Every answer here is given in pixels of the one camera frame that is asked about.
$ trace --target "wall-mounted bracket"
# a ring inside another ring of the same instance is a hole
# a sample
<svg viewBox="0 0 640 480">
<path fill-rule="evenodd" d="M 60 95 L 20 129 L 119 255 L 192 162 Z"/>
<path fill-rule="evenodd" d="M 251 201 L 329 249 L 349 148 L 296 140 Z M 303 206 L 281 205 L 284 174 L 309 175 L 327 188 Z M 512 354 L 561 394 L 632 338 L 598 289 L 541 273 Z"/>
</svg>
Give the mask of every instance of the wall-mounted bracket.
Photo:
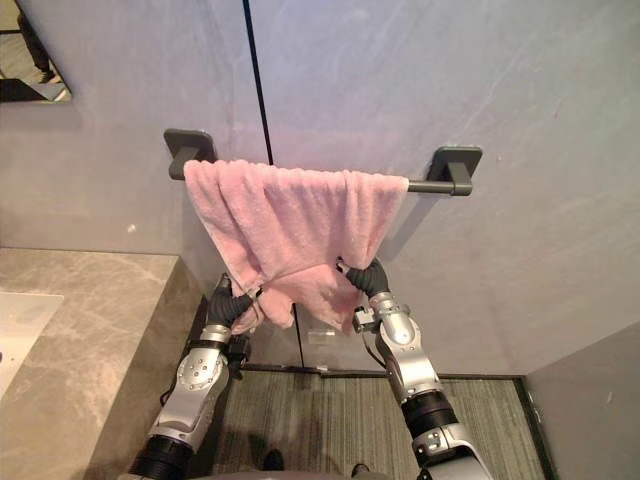
<svg viewBox="0 0 640 480">
<path fill-rule="evenodd" d="M 471 193 L 473 185 L 471 176 L 482 158 L 482 150 L 478 147 L 440 147 L 433 154 L 431 168 L 424 184 L 441 184 L 450 188 L 448 192 L 453 196 L 466 196 Z M 420 182 L 416 182 L 409 191 L 421 191 Z"/>
<path fill-rule="evenodd" d="M 184 180 L 184 164 L 189 160 L 213 163 L 218 159 L 213 140 L 207 132 L 169 128 L 164 131 L 164 141 L 173 157 L 169 176 L 174 180 Z"/>
</svg>

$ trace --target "marble countertop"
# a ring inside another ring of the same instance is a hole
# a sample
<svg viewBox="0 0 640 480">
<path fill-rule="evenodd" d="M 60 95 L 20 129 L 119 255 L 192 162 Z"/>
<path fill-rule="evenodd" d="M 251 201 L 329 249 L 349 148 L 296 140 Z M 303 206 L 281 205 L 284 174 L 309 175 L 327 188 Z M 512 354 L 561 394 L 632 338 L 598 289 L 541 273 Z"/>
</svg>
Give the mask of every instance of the marble countertop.
<svg viewBox="0 0 640 480">
<path fill-rule="evenodd" d="M 99 473 L 105 471 L 100 462 L 121 468 L 128 461 L 130 449 L 110 453 L 105 437 L 114 433 L 105 433 L 105 424 L 132 424 L 109 416 L 122 390 L 131 390 L 125 376 L 142 361 L 142 350 L 165 359 L 163 368 L 137 368 L 139 378 L 155 375 L 153 394 L 175 366 L 199 299 L 188 272 L 178 275 L 186 287 L 167 286 L 177 265 L 184 270 L 177 256 L 168 255 L 0 249 L 0 291 L 64 295 L 0 401 L 1 479 L 82 479 L 90 464 Z M 159 311 L 171 318 L 152 328 Z M 170 335 L 158 335 L 158 328 Z M 158 341 L 142 348 L 150 335 Z M 158 355 L 158 347 L 167 355 Z M 132 433 L 135 441 L 144 438 L 144 423 L 159 408 L 157 396 L 140 398 L 144 418 Z"/>
</svg>

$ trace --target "towel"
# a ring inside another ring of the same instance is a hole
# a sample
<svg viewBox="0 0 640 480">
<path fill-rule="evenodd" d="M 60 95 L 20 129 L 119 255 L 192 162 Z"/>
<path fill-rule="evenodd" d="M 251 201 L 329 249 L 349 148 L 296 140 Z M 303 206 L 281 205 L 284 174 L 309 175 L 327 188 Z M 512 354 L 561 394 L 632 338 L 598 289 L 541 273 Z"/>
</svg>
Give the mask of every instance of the towel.
<svg viewBox="0 0 640 480">
<path fill-rule="evenodd" d="M 350 331 L 361 293 L 335 268 L 373 260 L 408 180 L 362 172 L 284 169 L 244 160 L 185 164 L 191 202 L 232 277 L 234 294 L 263 293 L 233 325 L 293 323 L 292 303 Z"/>
</svg>

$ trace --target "black cable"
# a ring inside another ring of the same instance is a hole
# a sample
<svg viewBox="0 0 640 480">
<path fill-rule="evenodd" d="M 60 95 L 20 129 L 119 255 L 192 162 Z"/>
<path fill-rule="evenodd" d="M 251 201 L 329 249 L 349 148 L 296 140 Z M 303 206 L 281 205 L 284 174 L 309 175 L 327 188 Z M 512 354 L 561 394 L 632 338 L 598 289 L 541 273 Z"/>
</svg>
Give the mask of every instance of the black cable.
<svg viewBox="0 0 640 480">
<path fill-rule="evenodd" d="M 371 348 L 369 347 L 369 344 L 367 343 L 367 340 L 365 339 L 364 335 L 365 334 L 363 333 L 362 334 L 362 343 L 364 343 L 365 350 L 367 351 L 367 353 L 369 355 L 371 355 L 371 358 L 373 358 L 378 363 L 378 365 L 380 365 L 382 368 L 384 368 L 386 370 L 387 366 L 384 364 L 384 362 L 382 360 L 380 360 L 378 358 L 378 356 L 375 353 L 373 353 L 373 350 L 371 350 Z"/>
</svg>

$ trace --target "person's foot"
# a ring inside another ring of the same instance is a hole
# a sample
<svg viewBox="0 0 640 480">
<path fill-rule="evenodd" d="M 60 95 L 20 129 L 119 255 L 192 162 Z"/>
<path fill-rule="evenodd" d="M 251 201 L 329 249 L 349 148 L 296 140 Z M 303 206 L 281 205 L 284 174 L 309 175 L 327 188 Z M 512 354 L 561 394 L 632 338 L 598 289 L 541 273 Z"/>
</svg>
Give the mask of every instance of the person's foot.
<svg viewBox="0 0 640 480">
<path fill-rule="evenodd" d="M 49 81 L 55 76 L 56 76 L 56 74 L 53 73 L 52 70 L 47 70 L 46 72 L 42 72 L 42 77 L 40 78 L 40 83 L 49 83 Z"/>
<path fill-rule="evenodd" d="M 351 478 L 358 476 L 358 474 L 362 472 L 368 472 L 369 467 L 367 467 L 364 463 L 356 463 L 356 466 L 351 470 Z"/>
<path fill-rule="evenodd" d="M 280 450 L 270 450 L 269 453 L 267 453 L 266 457 L 264 457 L 264 462 L 262 462 L 262 470 L 284 470 L 284 458 Z"/>
</svg>

